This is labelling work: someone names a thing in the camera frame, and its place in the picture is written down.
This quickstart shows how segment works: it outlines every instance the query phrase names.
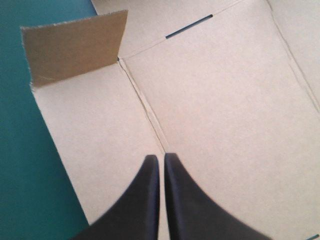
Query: teal background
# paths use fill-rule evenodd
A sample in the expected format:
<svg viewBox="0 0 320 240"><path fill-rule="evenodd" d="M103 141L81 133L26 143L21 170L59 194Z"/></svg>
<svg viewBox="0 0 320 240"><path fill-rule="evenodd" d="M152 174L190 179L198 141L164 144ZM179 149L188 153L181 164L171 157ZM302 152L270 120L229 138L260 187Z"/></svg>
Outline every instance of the teal background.
<svg viewBox="0 0 320 240"><path fill-rule="evenodd" d="M89 0L2 0L0 240L64 240L88 222L30 91L20 26L96 15Z"/></svg>

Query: brown cardboard edge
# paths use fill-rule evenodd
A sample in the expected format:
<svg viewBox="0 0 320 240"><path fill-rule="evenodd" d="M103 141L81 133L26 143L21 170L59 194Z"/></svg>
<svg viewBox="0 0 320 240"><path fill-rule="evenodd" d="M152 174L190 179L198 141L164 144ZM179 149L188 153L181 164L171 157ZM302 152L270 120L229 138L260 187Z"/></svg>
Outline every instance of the brown cardboard edge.
<svg viewBox="0 0 320 240"><path fill-rule="evenodd" d="M28 58L28 53L27 53L28 46L26 46L26 41L25 41L25 36L28 31L40 30L40 29L45 30L45 29L52 28L52 27L67 26L70 24L81 24L82 22L90 21L92 19L99 20L99 19L106 18L108 16L114 16L114 15L122 15L122 16L124 16L125 20L124 20L123 28L120 29L120 38L117 43L117 47L115 48L116 56L113 56L112 61L108 62L107 64L101 64L101 65L98 65L97 67L92 67L92 68L87 69L86 71L83 71L83 72L80 71L80 72L77 72L76 74L71 74L67 77L60 77L57 79L53 79L53 78L50 79L49 77L47 77L46 80L48 80L48 81L38 81L37 77L35 77L35 75L33 74L33 67L32 67L32 64L30 63L30 59ZM111 12L111 13L107 13L107 14L96 15L96 16L91 16L91 17L86 17L86 18L81 18L81 19L76 19L76 20L71 20L71 21L63 21L63 22L58 22L58 23L53 23L53 24L44 24L44 25L37 25L37 26L20 26L21 44L23 47L24 57L27 62L27 67L28 67L28 70L30 73L29 85L30 85L31 90L34 91L36 88L40 88L45 85L53 84L58 81L66 80L68 78L71 78L71 77L74 77L77 75L81 75L81 74L84 74L87 72L91 72L91 71L103 68L103 67L111 65L111 64L115 64L118 60L118 52L119 52L121 40L122 40L124 31L125 31L127 17L128 17L128 10L124 9L124 10L119 10L119 11L115 11L115 12Z"/></svg>

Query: cardboard box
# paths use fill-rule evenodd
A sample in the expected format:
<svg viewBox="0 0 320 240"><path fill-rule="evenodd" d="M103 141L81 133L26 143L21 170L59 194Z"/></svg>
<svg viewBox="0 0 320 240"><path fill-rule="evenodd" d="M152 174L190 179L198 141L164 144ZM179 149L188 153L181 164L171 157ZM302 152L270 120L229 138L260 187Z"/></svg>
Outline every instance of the cardboard box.
<svg viewBox="0 0 320 240"><path fill-rule="evenodd" d="M93 4L101 16L22 30L34 97L88 221L119 198L145 155L163 169L164 152L175 152L250 227L277 240L316 234L320 2Z"/></svg>

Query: torn cardboard edge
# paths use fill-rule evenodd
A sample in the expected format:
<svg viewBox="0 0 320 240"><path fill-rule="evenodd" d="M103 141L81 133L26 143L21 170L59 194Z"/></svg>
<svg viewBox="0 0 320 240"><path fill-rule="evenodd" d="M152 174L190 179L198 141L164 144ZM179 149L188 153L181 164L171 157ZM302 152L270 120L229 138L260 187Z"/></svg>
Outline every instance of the torn cardboard edge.
<svg viewBox="0 0 320 240"><path fill-rule="evenodd" d="M117 62L128 10L80 20L22 27L31 84L47 84Z"/></svg>

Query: box flap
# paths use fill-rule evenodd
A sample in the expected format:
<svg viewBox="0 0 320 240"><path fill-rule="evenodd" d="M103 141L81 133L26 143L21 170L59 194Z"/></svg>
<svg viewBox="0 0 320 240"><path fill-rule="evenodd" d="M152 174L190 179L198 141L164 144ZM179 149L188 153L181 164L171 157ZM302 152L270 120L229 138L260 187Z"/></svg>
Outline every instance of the box flap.
<svg viewBox="0 0 320 240"><path fill-rule="evenodd" d="M117 61L127 10L82 20L23 27L32 84L41 87Z"/></svg>

